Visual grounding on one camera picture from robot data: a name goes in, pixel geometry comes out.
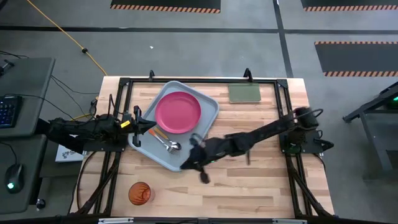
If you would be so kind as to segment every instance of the gray floor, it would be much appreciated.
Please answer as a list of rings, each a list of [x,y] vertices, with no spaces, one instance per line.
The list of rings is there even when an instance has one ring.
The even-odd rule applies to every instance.
[[[276,29],[272,0],[223,0],[221,14],[123,11],[110,1],[35,0],[61,26]],[[397,30],[398,11],[304,12],[300,0],[279,0],[285,29]],[[24,0],[11,1],[0,12],[0,25],[51,26]],[[184,32],[71,32],[110,75],[240,77],[246,67],[256,77],[286,77],[278,34]],[[365,182],[377,168],[362,124],[341,117],[369,101],[397,78],[324,77],[314,41],[389,40],[398,35],[286,35],[295,78],[304,78],[310,104],[324,108],[320,116],[324,138],[335,143],[325,153],[326,174],[335,213],[344,218],[398,223],[397,184]],[[54,73],[72,88],[98,91],[103,74],[60,32],[0,31],[0,50],[30,57],[54,57]],[[87,110],[94,96],[73,95]],[[72,116],[79,109],[51,83],[47,99]],[[41,117],[64,115],[45,104]],[[57,181],[64,181],[59,186]],[[66,214],[75,177],[49,183],[53,202],[40,213],[0,216],[0,219]]]

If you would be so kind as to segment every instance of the gray desk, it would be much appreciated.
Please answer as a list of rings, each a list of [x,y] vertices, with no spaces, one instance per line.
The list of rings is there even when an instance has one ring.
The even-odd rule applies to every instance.
[[[12,145],[17,154],[18,163],[24,166],[24,188],[17,194],[10,194],[4,185],[4,174],[14,163],[13,155],[8,146],[0,144],[0,214],[24,212],[27,209],[33,186],[39,179],[39,168],[42,163],[47,138],[36,135],[25,138],[2,140]]]
[[[53,58],[27,58],[10,60],[15,67],[0,77],[0,96],[8,93],[45,97],[55,60]],[[0,138],[31,136],[42,109],[43,100],[23,96],[15,128],[0,129]]]

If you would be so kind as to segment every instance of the wooden tabletop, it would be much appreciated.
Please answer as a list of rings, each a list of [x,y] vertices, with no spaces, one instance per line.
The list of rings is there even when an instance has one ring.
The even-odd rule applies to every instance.
[[[97,114],[107,113],[108,98],[114,98],[120,77],[104,77]],[[308,106],[304,80],[288,79],[293,108]],[[208,136],[252,131],[278,119],[272,85],[260,84],[261,102],[231,104],[227,84],[189,83],[196,90],[214,98],[220,112]],[[130,111],[138,105],[145,111],[158,94],[161,83],[134,83]],[[80,203],[87,201],[100,179],[104,153],[89,161],[80,185]],[[303,154],[307,184],[314,196],[333,213],[328,184],[322,163],[311,154]],[[251,165],[244,156],[225,157],[206,167],[211,182],[203,184],[199,172],[171,172],[130,146],[122,153],[113,201],[113,217],[211,217],[211,218],[293,218],[289,181],[278,137],[266,139],[251,150]],[[155,198],[142,206],[128,199],[132,184],[143,181],[155,190]],[[298,191],[302,211],[301,191]],[[71,212],[76,211],[76,200]]]

